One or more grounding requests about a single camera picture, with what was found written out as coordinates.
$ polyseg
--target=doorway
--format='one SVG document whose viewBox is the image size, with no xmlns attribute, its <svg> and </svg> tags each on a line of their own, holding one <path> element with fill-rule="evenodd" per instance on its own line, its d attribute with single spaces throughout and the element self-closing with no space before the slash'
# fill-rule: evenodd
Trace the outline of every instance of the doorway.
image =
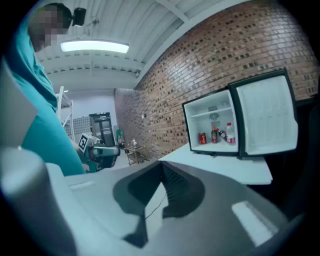
<svg viewBox="0 0 320 256">
<path fill-rule="evenodd" d="M 109 112 L 89 114 L 93 136 L 102 140 L 106 147 L 114 147 L 115 139 Z"/>
</svg>

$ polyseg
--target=cable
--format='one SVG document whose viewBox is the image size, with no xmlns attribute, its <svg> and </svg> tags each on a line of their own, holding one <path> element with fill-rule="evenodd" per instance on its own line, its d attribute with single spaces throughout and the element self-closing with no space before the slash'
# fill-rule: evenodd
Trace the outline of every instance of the cable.
<svg viewBox="0 0 320 256">
<path fill-rule="evenodd" d="M 166 195 L 167 195 L 167 193 L 165 193 L 165 195 L 164 195 L 163 199 L 161 200 L 159 206 L 158 206 L 157 208 L 155 208 L 147 217 L 144 218 L 145 220 L 146 220 L 147 218 L 149 218 L 149 217 L 155 212 L 155 210 L 160 207 L 160 205 L 162 204 L 162 202 L 165 200 Z"/>
</svg>

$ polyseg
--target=white wall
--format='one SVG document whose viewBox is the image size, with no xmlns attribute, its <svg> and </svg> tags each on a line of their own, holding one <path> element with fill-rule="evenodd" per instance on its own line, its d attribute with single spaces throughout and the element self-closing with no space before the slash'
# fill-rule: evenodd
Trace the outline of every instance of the white wall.
<svg viewBox="0 0 320 256">
<path fill-rule="evenodd" d="M 113 90 L 66 92 L 66 95 L 73 100 L 73 119 L 88 117 L 89 114 L 110 112 L 112 128 L 117 125 Z M 69 108 L 62 109 L 61 120 L 64 121 L 69 113 Z"/>
</svg>

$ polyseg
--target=ceiling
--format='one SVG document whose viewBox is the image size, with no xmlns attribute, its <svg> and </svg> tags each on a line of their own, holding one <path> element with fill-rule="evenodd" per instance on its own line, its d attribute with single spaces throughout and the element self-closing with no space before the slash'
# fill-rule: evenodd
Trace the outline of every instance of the ceiling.
<svg viewBox="0 0 320 256">
<path fill-rule="evenodd" d="M 58 91 L 133 89 L 160 55 L 207 17 L 245 0 L 45 0 L 71 10 L 86 9 L 84 26 L 71 26 L 57 43 L 36 54 Z M 98 19 L 97 25 L 92 21 Z M 71 39 L 103 39 L 129 44 L 127 53 L 62 52 Z"/>
</svg>

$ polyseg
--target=ceiling light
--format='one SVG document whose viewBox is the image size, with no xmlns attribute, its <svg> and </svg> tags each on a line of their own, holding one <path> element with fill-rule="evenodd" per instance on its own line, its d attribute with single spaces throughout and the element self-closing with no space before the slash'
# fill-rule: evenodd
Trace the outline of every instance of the ceiling light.
<svg viewBox="0 0 320 256">
<path fill-rule="evenodd" d="M 64 41 L 60 44 L 63 52 L 78 51 L 78 50 L 101 50 L 112 51 L 119 53 L 126 53 L 129 49 L 129 45 L 125 43 L 118 43 L 104 40 L 70 40 Z"/>
</svg>

